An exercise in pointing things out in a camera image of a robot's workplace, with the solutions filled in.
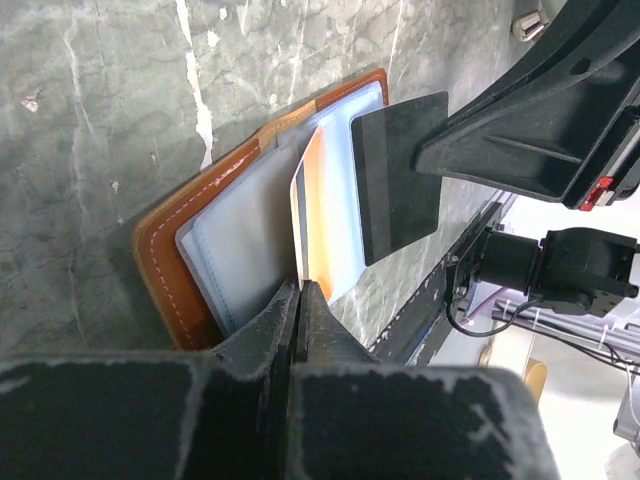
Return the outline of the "black VIP card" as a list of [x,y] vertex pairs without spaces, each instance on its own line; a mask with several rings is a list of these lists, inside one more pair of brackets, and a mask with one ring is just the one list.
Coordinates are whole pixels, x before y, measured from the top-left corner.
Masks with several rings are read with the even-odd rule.
[[448,117],[436,92],[351,122],[365,264],[371,266],[438,229],[442,178],[414,170],[428,134]]

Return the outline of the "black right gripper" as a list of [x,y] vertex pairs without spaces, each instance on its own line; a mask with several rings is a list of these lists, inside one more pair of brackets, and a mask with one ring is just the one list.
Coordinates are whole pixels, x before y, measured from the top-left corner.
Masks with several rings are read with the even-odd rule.
[[591,210],[639,184],[639,3],[569,1],[414,160],[423,174]]

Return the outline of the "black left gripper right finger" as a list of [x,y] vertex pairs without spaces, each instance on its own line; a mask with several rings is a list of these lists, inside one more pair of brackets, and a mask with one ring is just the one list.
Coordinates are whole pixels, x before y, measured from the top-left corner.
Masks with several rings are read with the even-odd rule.
[[500,368],[355,358],[333,340],[341,324],[318,284],[301,292],[291,369],[291,479],[555,479],[534,398]]

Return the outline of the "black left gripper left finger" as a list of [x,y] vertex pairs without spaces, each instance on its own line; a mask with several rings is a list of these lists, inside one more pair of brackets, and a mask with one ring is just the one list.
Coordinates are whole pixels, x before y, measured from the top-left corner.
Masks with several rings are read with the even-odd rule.
[[300,292],[201,352],[1,361],[5,479],[275,479]]

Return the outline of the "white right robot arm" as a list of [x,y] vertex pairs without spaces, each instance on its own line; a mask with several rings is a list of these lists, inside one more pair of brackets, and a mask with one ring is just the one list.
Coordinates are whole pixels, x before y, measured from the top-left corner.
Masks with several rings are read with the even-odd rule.
[[[639,5],[569,1],[535,45],[426,137],[418,172],[589,212],[639,186]],[[541,307],[604,316],[635,297],[638,246],[585,228],[530,247],[524,292]]]

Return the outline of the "brown leather card holder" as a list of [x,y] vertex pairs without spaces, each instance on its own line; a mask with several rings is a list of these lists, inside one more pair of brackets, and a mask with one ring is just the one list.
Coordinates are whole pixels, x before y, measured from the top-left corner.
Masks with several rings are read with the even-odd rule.
[[351,122],[388,103],[376,69],[274,119],[138,222],[133,252],[175,347],[210,349],[298,283],[290,185],[317,127],[333,302],[365,268]]

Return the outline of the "gold card with stripe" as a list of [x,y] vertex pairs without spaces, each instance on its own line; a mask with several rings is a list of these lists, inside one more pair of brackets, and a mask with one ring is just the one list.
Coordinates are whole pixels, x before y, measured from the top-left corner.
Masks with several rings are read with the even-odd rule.
[[326,148],[324,130],[317,127],[295,170],[290,185],[290,205],[299,284],[319,284],[329,301],[333,293],[325,206]]

